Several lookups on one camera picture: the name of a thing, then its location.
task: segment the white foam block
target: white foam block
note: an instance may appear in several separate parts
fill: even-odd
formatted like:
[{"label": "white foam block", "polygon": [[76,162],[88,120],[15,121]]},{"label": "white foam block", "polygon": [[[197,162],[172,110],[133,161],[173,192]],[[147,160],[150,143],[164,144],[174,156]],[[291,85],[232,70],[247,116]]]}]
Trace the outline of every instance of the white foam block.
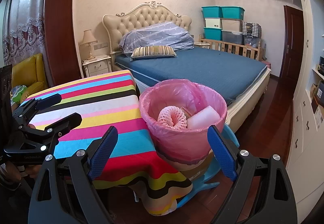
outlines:
[{"label": "white foam block", "polygon": [[202,109],[200,112],[196,113],[192,117],[187,119],[187,128],[188,129],[201,129],[207,128],[220,119],[218,112],[215,111],[210,105],[205,109]]}]

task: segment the striped pillow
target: striped pillow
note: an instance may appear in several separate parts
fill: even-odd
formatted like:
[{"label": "striped pillow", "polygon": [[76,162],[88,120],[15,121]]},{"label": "striped pillow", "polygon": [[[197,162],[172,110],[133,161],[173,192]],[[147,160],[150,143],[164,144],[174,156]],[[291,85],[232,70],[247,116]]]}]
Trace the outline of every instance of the striped pillow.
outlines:
[{"label": "striped pillow", "polygon": [[136,48],[131,56],[132,59],[176,57],[176,53],[170,46],[146,46]]}]

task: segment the black and white checkered bag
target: black and white checkered bag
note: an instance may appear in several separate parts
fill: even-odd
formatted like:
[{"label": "black and white checkered bag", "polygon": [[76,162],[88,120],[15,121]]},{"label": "black and white checkered bag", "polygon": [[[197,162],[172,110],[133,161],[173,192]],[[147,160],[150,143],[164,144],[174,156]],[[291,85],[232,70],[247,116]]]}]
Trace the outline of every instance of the black and white checkered bag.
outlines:
[{"label": "black and white checkered bag", "polygon": [[243,21],[242,28],[243,28],[243,35],[261,38],[262,29],[258,23]]}]

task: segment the teal storage box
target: teal storage box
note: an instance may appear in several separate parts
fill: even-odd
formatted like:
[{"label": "teal storage box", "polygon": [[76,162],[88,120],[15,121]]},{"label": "teal storage box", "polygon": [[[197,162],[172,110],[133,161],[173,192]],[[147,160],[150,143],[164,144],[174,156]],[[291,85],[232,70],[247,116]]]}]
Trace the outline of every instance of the teal storage box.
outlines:
[{"label": "teal storage box", "polygon": [[222,8],[223,18],[226,19],[241,19],[244,17],[244,8],[233,7],[233,6],[224,6]]},{"label": "teal storage box", "polygon": [[222,8],[220,6],[201,7],[204,18],[222,18]]},{"label": "teal storage box", "polygon": [[206,39],[222,40],[222,29],[204,28],[204,30]]}]

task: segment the lace curtain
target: lace curtain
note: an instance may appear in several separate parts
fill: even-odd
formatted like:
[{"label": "lace curtain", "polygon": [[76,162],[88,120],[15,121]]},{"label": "lace curtain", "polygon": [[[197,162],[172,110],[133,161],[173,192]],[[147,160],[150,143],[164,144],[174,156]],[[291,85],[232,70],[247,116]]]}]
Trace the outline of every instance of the lace curtain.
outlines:
[{"label": "lace curtain", "polygon": [[47,82],[53,86],[44,37],[44,0],[8,0],[3,25],[4,63],[13,66],[43,54]]}]

